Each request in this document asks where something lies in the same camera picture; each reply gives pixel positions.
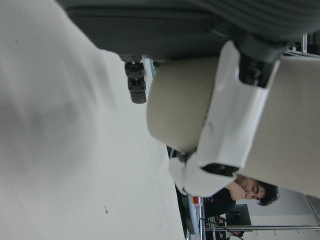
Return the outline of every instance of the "metal frame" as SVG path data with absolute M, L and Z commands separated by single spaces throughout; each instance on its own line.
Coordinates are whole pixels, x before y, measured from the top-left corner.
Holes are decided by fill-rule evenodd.
M 311 57 L 311 58 L 320 58 L 320 55 L 315 55 L 308 53 L 308 35 L 305 34 L 302 36 L 302 42 L 301 42 L 301 51 L 295 50 L 295 47 L 293 50 L 287 49 L 284 51 L 286 54 L 296 56 L 296 57 Z

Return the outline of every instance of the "black object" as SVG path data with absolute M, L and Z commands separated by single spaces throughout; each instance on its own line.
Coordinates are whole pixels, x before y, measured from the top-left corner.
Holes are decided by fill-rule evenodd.
M 218 163 L 210 163 L 202 167 L 201 169 L 211 174 L 218 174 L 218 175 L 223 175 L 227 177 L 232 177 L 233 173 L 239 170 L 238 167 L 222 165 Z
M 142 56 L 159 63 L 214 57 L 226 41 L 232 40 L 248 57 L 242 59 L 241 81 L 258 87 L 268 84 L 270 66 L 288 42 L 320 29 L 320 1 L 314 0 L 250 4 L 247 0 L 57 2 L 98 48 L 120 56 Z M 143 82 L 129 84 L 135 89 L 132 99 L 143 102 L 144 96 L 138 91 Z
M 247 204 L 236 204 L 225 214 L 227 226 L 251 226 L 251 220 Z
M 128 77 L 128 89 L 135 104 L 146 102 L 145 68 L 142 62 L 127 62 L 124 66 Z

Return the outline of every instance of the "man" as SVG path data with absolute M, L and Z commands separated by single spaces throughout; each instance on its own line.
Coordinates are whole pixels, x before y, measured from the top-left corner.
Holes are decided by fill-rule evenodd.
M 238 175 L 234 182 L 213 196 L 204 198 L 204 216 L 210 218 L 228 213 L 241 199 L 254 199 L 259 205 L 268 206 L 278 198 L 277 186 Z

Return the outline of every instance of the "white wall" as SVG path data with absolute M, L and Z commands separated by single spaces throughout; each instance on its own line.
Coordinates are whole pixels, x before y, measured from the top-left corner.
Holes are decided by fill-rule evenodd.
M 0 239 L 182 240 L 168 163 L 119 56 L 53 0 L 0 1 Z
M 253 226 L 317 224 L 301 193 L 280 187 L 279 195 L 279 200 L 270 206 L 260 206 L 255 200 L 242 200 L 238 203 L 248 205 Z M 315 230 L 259 230 L 246 232 L 243 237 L 246 240 L 319 240 L 320 233 Z

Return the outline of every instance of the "black hair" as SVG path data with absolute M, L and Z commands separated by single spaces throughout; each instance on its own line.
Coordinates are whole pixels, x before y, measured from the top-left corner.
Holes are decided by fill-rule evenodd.
M 237 236 L 237 237 L 243 237 L 245 231 L 241 231 L 239 234 L 233 234 L 234 236 Z
M 263 181 L 258 181 L 265 190 L 265 196 L 258 200 L 258 204 L 261 206 L 268 206 L 279 198 L 278 187 Z

